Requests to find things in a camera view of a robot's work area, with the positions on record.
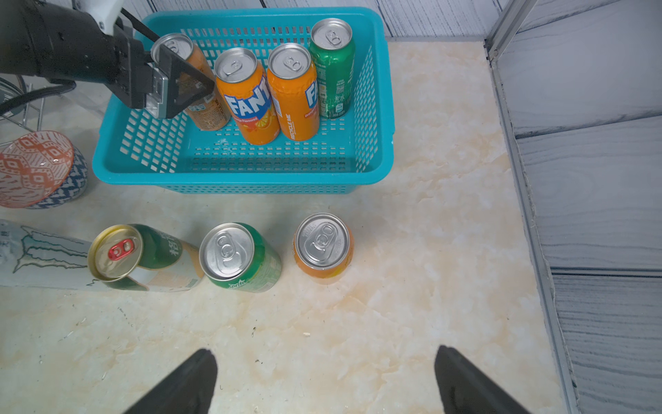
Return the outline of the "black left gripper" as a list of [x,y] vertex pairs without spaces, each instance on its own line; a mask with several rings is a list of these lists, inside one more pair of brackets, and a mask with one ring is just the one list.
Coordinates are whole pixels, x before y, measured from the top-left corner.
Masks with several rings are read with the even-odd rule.
[[215,87],[195,43],[155,43],[153,58],[134,31],[158,35],[120,1],[1,3],[1,71],[36,76],[52,86],[4,101],[15,110],[39,98],[72,91],[76,82],[106,86],[127,107],[170,119],[213,98]]

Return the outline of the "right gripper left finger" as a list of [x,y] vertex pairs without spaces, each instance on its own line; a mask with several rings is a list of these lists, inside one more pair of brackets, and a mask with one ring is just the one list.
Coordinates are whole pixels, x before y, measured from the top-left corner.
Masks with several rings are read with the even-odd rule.
[[212,352],[200,348],[125,413],[208,413],[217,373]]

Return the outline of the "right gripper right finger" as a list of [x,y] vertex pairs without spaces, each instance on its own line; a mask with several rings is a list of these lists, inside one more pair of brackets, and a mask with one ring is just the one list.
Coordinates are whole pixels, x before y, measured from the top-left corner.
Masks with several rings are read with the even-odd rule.
[[434,373],[446,413],[529,413],[456,348],[439,346]]

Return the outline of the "orange yellow can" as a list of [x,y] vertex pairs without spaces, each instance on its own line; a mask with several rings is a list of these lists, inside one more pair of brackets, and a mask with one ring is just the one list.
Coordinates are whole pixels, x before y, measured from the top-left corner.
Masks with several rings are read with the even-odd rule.
[[[151,55],[155,62],[159,61],[160,46],[165,46],[179,58],[204,73],[210,79],[214,74],[201,48],[186,34],[166,34],[155,41]],[[179,77],[179,91],[184,93],[199,92],[203,90],[203,83],[190,74],[184,72]],[[209,95],[194,101],[185,113],[194,124],[203,131],[216,131],[222,129],[229,121],[229,109],[224,103],[217,87]]]

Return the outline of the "orange Fanta can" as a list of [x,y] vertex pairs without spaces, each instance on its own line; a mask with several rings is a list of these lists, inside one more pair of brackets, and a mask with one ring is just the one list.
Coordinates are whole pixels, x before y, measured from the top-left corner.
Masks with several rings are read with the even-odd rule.
[[223,51],[215,61],[217,88],[243,138],[252,145],[266,145],[280,133],[264,67],[246,48]]

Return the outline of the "orange can silver top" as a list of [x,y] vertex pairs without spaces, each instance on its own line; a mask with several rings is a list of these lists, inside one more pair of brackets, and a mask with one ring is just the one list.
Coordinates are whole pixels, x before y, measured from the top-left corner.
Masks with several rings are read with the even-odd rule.
[[284,135],[308,141],[320,127],[317,69],[310,52],[297,43],[283,43],[269,54],[267,81]]

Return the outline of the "green soda can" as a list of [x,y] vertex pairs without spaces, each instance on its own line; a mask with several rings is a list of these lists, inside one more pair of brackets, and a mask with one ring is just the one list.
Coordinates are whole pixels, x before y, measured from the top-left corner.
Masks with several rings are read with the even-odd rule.
[[219,224],[203,238],[199,261],[210,281],[224,289],[263,293],[282,273],[279,254],[252,226]]

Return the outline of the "green white gold-top can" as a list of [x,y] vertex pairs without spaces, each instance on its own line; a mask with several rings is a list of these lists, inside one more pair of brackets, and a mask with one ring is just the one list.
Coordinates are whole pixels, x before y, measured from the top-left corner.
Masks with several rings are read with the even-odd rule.
[[91,275],[112,289],[174,293],[205,278],[198,247],[144,224],[103,230],[88,255]]

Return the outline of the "orange Schweppes can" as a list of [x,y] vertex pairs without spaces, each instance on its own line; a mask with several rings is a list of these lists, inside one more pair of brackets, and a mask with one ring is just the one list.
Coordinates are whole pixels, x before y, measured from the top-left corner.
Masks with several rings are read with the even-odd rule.
[[322,285],[330,285],[353,260],[354,239],[350,228],[331,213],[306,217],[293,237],[293,256],[298,267]]

